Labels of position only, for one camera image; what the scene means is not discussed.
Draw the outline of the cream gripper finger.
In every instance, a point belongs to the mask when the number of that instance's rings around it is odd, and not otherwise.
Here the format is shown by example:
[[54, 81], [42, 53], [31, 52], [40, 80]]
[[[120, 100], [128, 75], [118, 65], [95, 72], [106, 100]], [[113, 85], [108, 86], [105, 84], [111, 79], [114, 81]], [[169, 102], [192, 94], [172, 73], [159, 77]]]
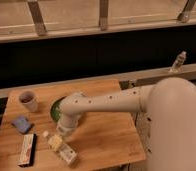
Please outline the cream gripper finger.
[[60, 133], [57, 133], [56, 135], [59, 136], [63, 141], [66, 141], [66, 136], [64, 136]]

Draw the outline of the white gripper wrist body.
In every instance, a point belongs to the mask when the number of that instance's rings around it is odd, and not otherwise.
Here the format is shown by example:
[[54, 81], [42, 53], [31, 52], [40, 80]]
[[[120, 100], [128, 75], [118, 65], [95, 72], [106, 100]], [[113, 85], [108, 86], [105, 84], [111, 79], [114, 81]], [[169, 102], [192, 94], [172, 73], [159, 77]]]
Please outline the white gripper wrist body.
[[57, 123], [57, 131], [62, 136], [70, 136], [78, 126], [78, 118], [61, 117]]

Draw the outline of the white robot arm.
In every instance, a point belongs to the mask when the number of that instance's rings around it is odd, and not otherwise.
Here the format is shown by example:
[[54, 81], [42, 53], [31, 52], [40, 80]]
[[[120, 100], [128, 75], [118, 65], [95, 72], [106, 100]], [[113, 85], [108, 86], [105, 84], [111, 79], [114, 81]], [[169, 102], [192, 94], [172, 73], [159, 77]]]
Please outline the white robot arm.
[[62, 100], [60, 111], [63, 135], [72, 134], [86, 112], [144, 112], [150, 123], [147, 171], [196, 171], [196, 86], [186, 79], [93, 97], [76, 92]]

